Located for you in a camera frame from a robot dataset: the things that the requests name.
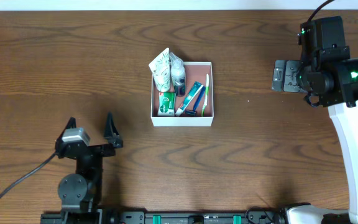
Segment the white box pink interior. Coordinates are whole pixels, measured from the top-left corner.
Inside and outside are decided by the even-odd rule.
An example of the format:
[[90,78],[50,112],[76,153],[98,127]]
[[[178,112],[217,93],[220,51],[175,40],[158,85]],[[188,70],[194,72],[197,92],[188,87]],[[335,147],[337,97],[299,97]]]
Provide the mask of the white box pink interior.
[[196,109],[195,116],[189,116],[185,112],[181,116],[159,116],[159,91],[155,87],[154,80],[151,81],[151,104],[150,117],[154,127],[180,127],[180,126],[211,126],[214,119],[214,92],[213,92],[213,68],[211,62],[185,62],[186,72],[186,93],[183,97],[176,97],[175,111],[185,100],[188,92],[199,82],[206,84],[206,75],[209,75],[209,88],[207,106],[202,116],[202,108],[205,95],[203,95]]

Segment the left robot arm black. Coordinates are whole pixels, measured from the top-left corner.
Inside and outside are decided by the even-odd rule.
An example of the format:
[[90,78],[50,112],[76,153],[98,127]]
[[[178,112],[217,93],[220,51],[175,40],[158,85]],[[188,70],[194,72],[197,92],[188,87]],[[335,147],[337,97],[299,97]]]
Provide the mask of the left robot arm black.
[[108,223],[110,216],[98,211],[103,183],[103,159],[116,155],[124,143],[108,113],[104,136],[105,144],[92,146],[83,128],[76,126],[71,117],[55,142],[58,158],[76,161],[75,173],[65,176],[59,183],[58,196],[62,201],[57,223]]

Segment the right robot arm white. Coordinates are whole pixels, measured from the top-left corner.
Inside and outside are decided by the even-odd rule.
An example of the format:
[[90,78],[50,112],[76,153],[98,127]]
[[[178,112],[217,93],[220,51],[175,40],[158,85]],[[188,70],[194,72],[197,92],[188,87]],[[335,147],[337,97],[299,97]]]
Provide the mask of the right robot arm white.
[[351,58],[342,18],[309,18],[300,26],[298,60],[277,60],[272,90],[303,93],[312,107],[326,107],[341,145],[349,187],[349,209],[298,205],[285,223],[358,223],[358,58]]

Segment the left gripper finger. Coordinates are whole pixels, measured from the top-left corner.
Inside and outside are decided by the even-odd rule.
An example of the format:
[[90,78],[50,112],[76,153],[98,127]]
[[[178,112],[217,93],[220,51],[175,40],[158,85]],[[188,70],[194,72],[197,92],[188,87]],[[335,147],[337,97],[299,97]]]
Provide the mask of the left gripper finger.
[[67,122],[67,125],[65,126],[65,129],[73,129],[73,128],[76,128],[76,119],[74,117],[71,117],[68,122]]
[[108,143],[112,144],[115,148],[122,148],[124,143],[114,125],[112,113],[109,112],[106,119],[104,138]]

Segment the green white toothbrush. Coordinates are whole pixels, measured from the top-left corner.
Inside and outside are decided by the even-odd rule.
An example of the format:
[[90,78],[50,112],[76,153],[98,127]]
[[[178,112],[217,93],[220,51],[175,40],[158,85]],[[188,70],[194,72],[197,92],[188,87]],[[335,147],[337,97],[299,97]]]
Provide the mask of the green white toothbrush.
[[205,91],[204,91],[204,102],[203,107],[201,110],[201,117],[204,117],[204,111],[208,105],[208,91],[209,91],[209,74],[206,74],[206,85],[205,85]]

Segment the clear pump soap bottle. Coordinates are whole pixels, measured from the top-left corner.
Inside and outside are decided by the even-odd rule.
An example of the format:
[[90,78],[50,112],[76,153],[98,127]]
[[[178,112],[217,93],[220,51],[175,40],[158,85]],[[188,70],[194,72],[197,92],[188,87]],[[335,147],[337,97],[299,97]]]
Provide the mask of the clear pump soap bottle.
[[186,93],[186,72],[184,62],[173,52],[170,52],[170,75],[173,88],[177,97],[183,97]]

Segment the green soap bar pack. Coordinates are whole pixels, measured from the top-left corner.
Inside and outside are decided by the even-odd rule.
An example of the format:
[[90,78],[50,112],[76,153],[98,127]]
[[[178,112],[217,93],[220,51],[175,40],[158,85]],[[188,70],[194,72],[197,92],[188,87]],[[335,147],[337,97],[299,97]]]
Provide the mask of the green soap bar pack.
[[174,92],[160,92],[158,94],[159,107],[158,116],[174,116],[175,115],[175,99]]

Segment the Colgate toothpaste tube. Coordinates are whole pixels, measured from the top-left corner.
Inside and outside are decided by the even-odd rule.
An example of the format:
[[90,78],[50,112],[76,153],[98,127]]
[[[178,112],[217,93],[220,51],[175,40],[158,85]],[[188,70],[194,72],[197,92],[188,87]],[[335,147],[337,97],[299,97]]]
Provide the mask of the Colgate toothpaste tube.
[[194,82],[191,90],[183,100],[183,103],[177,109],[175,116],[180,116],[186,110],[187,106],[191,103],[192,99],[200,92],[202,87],[204,87],[204,85],[200,82]]

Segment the white Pantene tube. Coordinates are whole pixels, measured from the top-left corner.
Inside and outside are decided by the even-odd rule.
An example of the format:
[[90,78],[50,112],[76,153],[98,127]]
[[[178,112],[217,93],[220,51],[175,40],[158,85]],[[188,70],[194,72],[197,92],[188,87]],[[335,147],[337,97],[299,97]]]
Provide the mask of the white Pantene tube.
[[170,50],[169,48],[166,48],[149,63],[155,87],[160,92],[167,92],[171,88],[169,54]]

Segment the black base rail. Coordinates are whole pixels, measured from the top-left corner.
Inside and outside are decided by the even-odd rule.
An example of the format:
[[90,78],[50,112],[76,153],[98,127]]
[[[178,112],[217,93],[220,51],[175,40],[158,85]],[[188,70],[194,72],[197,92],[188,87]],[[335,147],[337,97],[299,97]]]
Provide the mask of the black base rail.
[[223,213],[170,213],[97,209],[90,213],[45,213],[40,216],[41,224],[286,224],[283,211],[248,209],[245,212]]

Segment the blue disposable razor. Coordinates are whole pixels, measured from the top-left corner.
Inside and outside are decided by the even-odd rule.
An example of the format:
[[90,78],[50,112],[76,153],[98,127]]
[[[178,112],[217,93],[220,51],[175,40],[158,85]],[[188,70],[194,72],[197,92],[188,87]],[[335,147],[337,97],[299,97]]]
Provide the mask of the blue disposable razor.
[[200,90],[198,97],[193,105],[193,109],[192,110],[185,110],[185,114],[189,115],[189,116],[196,116],[197,114],[197,108],[200,104],[200,101],[205,93],[206,87],[202,87],[202,89]]

